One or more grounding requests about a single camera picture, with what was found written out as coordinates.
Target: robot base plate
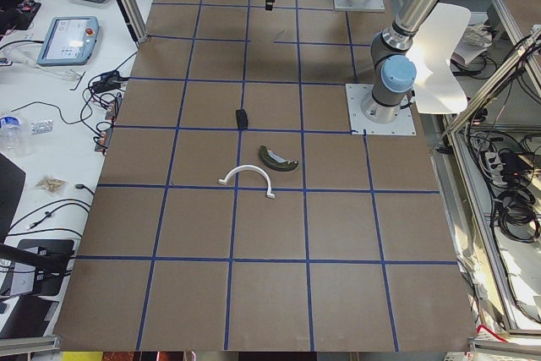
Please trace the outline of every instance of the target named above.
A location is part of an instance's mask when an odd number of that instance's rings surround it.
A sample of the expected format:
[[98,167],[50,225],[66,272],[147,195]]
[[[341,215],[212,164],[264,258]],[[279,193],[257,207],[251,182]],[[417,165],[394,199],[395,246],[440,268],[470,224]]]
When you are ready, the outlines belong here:
[[334,0],[335,10],[341,12],[385,12],[383,0]]
[[374,123],[361,110],[361,103],[364,97],[372,91],[373,85],[370,84],[347,84],[347,109],[349,110],[349,123],[352,127],[352,134],[363,135],[416,135],[415,125],[413,124],[412,113],[408,108],[402,109],[398,116],[390,123]]

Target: water bottle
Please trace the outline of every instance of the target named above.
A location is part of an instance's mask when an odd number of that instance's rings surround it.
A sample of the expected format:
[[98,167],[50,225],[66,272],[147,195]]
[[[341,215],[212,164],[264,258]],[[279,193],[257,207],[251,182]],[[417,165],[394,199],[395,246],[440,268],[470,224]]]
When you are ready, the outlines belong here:
[[25,153],[22,123],[17,117],[9,114],[0,117],[0,139],[6,152],[13,152],[17,156]]

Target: metal frame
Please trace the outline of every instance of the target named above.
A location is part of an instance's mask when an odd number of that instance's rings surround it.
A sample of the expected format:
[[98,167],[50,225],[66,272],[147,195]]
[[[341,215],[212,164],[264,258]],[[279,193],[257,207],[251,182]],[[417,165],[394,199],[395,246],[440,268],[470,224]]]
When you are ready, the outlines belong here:
[[60,341],[60,336],[2,339],[0,340],[0,357],[58,350],[60,348]]

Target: blue tape grid line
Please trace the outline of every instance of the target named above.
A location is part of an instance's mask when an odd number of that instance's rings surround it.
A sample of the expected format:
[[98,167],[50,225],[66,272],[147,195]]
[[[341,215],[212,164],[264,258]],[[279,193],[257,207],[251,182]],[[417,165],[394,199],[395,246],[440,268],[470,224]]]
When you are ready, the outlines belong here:
[[376,200],[375,200],[374,180],[372,179],[372,166],[370,163],[369,142],[368,142],[368,136],[366,134],[366,131],[364,132],[364,135],[363,135],[363,143],[364,143],[364,150],[366,153],[366,166],[367,166],[368,174],[369,174],[370,194],[372,195],[372,207],[374,210],[375,229],[378,236],[378,245],[380,247],[381,270],[383,272],[383,283],[385,284],[385,296],[387,300],[387,308],[389,309],[389,320],[391,323],[392,339],[395,345],[395,351],[398,352],[400,351],[400,344],[398,342],[398,336],[396,335],[395,316],[393,315],[393,312],[392,312],[391,292],[389,290],[389,279],[387,277],[387,269],[385,268],[385,253],[383,250],[383,242],[381,239],[380,219],[378,216],[378,207],[376,205]]
[[[200,190],[234,190],[234,186],[207,185],[149,185],[146,183],[98,183],[100,188],[151,188],[151,189],[200,189]],[[257,186],[238,186],[238,190],[264,192],[267,189]],[[306,192],[307,194],[440,194],[438,190],[393,190],[393,189],[312,189],[312,188],[273,188],[276,192]]]
[[[244,96],[246,92],[246,72],[248,65],[248,44],[249,44],[249,28],[250,28],[250,1],[248,0],[248,12],[246,13],[246,30],[244,31],[244,61],[243,61],[243,83],[240,98],[240,108],[244,108]],[[237,167],[240,165],[241,154],[243,148],[243,131],[238,131],[237,143]],[[231,225],[231,241],[229,246],[229,266],[227,270],[227,299],[226,299],[226,325],[223,339],[223,349],[229,348],[229,324],[231,314],[231,289],[232,289],[232,273],[233,273],[233,256],[235,250],[235,228],[237,225],[237,207],[238,207],[238,175],[235,176],[235,189],[233,196],[232,210],[232,225]]]
[[172,261],[172,262],[251,262],[272,264],[350,264],[350,265],[458,265],[457,261],[417,260],[336,260],[336,259],[285,259],[285,258],[234,258],[234,257],[171,257],[152,255],[75,255],[77,260],[96,261]]
[[[203,2],[203,0],[199,0],[199,10],[198,10],[198,13],[197,13],[197,18],[195,20],[195,27],[194,27],[194,37],[197,34],[197,29],[198,29],[198,25],[199,25],[199,18],[200,18],[201,9],[202,9],[202,7],[201,7],[202,2]],[[188,67],[186,68],[186,78],[189,77],[189,70],[190,70],[190,67],[191,67],[191,64],[192,64],[192,56],[194,55],[194,48],[195,48],[195,41],[192,41],[192,46],[191,46],[190,52],[189,52]],[[186,88],[187,88],[187,86],[188,86],[188,82],[184,81],[183,96],[182,96],[182,100],[180,102],[180,107],[178,109],[178,118],[177,118],[177,127],[179,127],[179,128],[180,128],[180,121],[181,121],[182,114],[183,114],[184,97],[186,96]],[[175,150],[177,149],[177,142],[178,142],[178,134],[179,134],[179,132],[180,132],[179,129],[175,130],[175,137],[174,137],[174,141],[173,141],[173,145],[172,145],[172,151],[171,151],[171,159],[169,161],[169,168],[167,169],[166,185],[169,185],[171,183],[170,181],[171,181],[171,175],[172,175],[172,167],[174,165]],[[155,266],[155,263],[156,263],[156,254],[157,254],[157,250],[158,250],[158,244],[160,242],[160,231],[161,231],[161,225],[163,223],[163,217],[164,217],[164,212],[165,212],[166,203],[167,203],[168,191],[169,191],[169,188],[166,186],[165,190],[164,190],[164,194],[163,194],[163,200],[161,202],[160,217],[159,217],[159,220],[158,220],[158,227],[156,229],[156,237],[155,237],[155,241],[154,241],[154,249],[152,251],[152,260],[151,260],[151,263],[150,263],[149,278],[148,278],[148,282],[147,282],[147,286],[146,286],[145,301],[144,301],[144,304],[143,304],[143,312],[142,312],[142,315],[141,315],[141,321],[139,323],[139,334],[137,336],[137,344],[136,344],[136,349],[138,351],[141,348],[141,342],[142,342],[142,339],[143,339],[143,332],[145,330],[146,311],[148,309],[148,304],[149,304],[149,299],[150,299],[150,289],[151,289],[151,286],[152,286],[152,277],[154,275],[154,266]]]
[[306,254],[306,292],[308,305],[308,328],[310,351],[315,351],[314,342],[314,317],[312,310],[312,281],[310,275],[310,243],[309,243],[309,223],[308,223],[308,196],[306,193],[306,151],[304,139],[304,113],[303,113],[303,86],[301,78],[303,77],[303,68],[301,64],[301,46],[300,46],[300,19],[298,14],[298,0],[295,0],[295,28],[297,34],[297,64],[298,64],[298,97],[300,106],[301,121],[301,159],[303,165],[303,215],[304,215],[304,246]]

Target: black small object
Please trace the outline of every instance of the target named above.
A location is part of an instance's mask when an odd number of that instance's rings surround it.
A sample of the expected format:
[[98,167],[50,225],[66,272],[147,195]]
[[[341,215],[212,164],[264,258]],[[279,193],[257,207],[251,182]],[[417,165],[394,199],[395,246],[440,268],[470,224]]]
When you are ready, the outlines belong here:
[[244,109],[238,109],[235,111],[237,115],[237,127],[239,130],[245,130],[248,128],[248,114]]
[[37,11],[40,9],[41,3],[34,2],[33,0],[27,0],[22,2],[17,6],[19,11],[19,17],[17,18],[17,24],[15,29],[17,30],[28,30],[32,20],[37,14]]

